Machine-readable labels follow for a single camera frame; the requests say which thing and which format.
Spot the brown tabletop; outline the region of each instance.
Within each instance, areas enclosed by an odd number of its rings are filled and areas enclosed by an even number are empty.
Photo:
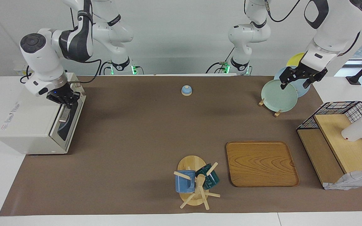
[[[145,213],[362,211],[362,187],[324,190],[296,133],[322,104],[314,88],[278,118],[259,107],[271,80],[235,77],[99,77],[67,155],[26,156],[0,216]],[[191,96],[181,95],[190,85]],[[300,184],[237,188],[229,180],[226,143],[283,141]],[[218,162],[210,210],[186,206],[173,171],[187,155]]]

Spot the wall outlet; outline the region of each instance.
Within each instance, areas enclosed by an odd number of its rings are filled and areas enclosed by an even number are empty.
[[[16,74],[18,76],[25,76],[26,75],[26,68],[27,68],[27,64],[23,65],[17,65],[15,68],[14,68],[14,71],[16,72]],[[34,73],[34,71],[29,68],[29,74],[30,73]]]

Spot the wire basket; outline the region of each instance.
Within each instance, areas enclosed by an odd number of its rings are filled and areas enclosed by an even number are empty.
[[[316,115],[335,115],[345,114],[351,123],[362,117],[362,102],[347,101],[347,102],[329,102],[323,104],[318,110],[309,117],[297,130],[319,129],[315,121]]]

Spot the white table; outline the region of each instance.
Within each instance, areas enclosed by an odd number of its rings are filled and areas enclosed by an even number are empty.
[[[327,77],[315,83],[322,101],[362,101],[361,86],[350,86],[345,78]],[[0,126],[13,108],[24,86],[19,77],[0,77]],[[24,155],[0,142],[0,209],[9,192]],[[328,213],[234,213],[234,214],[167,214],[167,215],[97,215],[97,216],[14,216],[0,217],[0,225],[255,225],[255,226],[357,226],[362,212]]]

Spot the yellow plate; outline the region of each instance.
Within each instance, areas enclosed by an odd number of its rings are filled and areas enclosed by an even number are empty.
[[[298,66],[305,53],[298,53],[288,60],[286,66]]]

